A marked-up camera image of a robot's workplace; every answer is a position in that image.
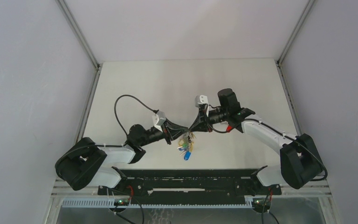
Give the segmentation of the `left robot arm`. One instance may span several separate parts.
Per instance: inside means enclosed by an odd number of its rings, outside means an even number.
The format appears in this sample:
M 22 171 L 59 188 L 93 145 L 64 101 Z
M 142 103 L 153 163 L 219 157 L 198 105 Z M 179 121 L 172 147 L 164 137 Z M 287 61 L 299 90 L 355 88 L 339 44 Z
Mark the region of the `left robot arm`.
M 67 151 L 55 164 L 55 171 L 74 191 L 87 186 L 104 186 L 120 195 L 127 189 L 125 175 L 114 164 L 134 164 L 146 153 L 143 146 L 173 140 L 188 132 L 188 128 L 165 121 L 159 128 L 145 129 L 133 125 L 123 145 L 98 145 L 84 137 Z

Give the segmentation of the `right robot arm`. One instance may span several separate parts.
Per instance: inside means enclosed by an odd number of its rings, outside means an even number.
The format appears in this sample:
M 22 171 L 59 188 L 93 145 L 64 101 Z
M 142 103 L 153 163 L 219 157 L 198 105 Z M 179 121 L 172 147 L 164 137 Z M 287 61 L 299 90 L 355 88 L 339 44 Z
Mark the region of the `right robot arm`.
M 277 166 L 265 165 L 253 174 L 251 189 L 263 194 L 270 186 L 288 184 L 300 189 L 309 182 L 324 181 L 328 170 L 308 134 L 287 133 L 262 120 L 253 110 L 241 107 L 231 88 L 218 92 L 220 105 L 211 106 L 205 95 L 195 98 L 199 113 L 190 126 L 192 132 L 226 134 L 233 130 L 250 135 L 271 148 L 280 157 Z

